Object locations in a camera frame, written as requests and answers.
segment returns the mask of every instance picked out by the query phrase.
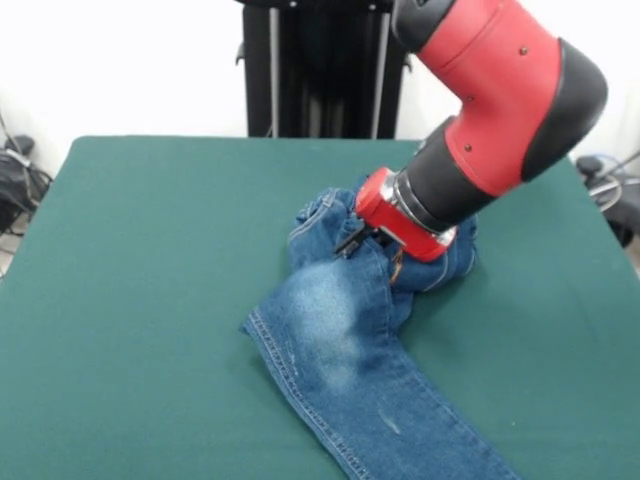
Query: white wall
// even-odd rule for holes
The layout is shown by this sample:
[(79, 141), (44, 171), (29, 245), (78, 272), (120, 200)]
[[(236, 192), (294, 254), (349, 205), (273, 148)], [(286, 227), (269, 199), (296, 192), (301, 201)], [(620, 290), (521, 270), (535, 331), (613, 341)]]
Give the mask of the white wall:
[[(622, 157), (640, 147), (633, 3), (610, 0), (605, 13), (602, 3), (583, 0), (524, 4), (607, 75), (609, 104), (576, 153)], [(244, 136), (244, 71), (234, 65), (241, 11), (232, 0), (0, 0), (6, 47), (0, 107), (7, 123), (36, 137), (38, 160), (54, 173), (81, 135)], [(414, 62), (398, 136), (422, 138), (457, 107)]]

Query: green cloth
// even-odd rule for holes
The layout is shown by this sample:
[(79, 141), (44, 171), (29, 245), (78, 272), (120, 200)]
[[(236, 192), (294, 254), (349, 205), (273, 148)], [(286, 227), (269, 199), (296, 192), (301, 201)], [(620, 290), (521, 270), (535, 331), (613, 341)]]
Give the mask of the green cloth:
[[(342, 478), (237, 329), (302, 205), (415, 147), (77, 141), (0, 286), (0, 478)], [(417, 302), (414, 358), (526, 479), (637, 479), (639, 282), (569, 163), (478, 243)]]

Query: black stand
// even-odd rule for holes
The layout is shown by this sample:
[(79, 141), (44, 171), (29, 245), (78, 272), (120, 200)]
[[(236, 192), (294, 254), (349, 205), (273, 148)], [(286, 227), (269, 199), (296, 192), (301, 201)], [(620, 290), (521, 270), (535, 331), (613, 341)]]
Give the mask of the black stand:
[(406, 51), (390, 2), (243, 3), (249, 136), (395, 137)]

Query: jeans leg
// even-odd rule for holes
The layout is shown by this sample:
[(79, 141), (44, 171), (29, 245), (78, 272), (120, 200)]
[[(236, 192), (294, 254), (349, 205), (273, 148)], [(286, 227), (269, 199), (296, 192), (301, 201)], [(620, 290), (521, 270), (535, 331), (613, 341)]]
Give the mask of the jeans leg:
[(400, 344), (389, 260), (365, 244), (294, 273), (244, 325), (350, 478), (516, 479)]

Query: jeans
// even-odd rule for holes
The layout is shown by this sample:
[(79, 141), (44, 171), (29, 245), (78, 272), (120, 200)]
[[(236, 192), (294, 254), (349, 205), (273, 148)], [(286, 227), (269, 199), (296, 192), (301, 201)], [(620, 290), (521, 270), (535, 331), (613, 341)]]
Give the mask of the jeans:
[(398, 339), (414, 295), (465, 276), (476, 219), (431, 263), (373, 239), (349, 258), (333, 249), (353, 232), (357, 185), (322, 192), (296, 217), (291, 276), (241, 330), (286, 400), (348, 477), (516, 479), (516, 474), (418, 370)]

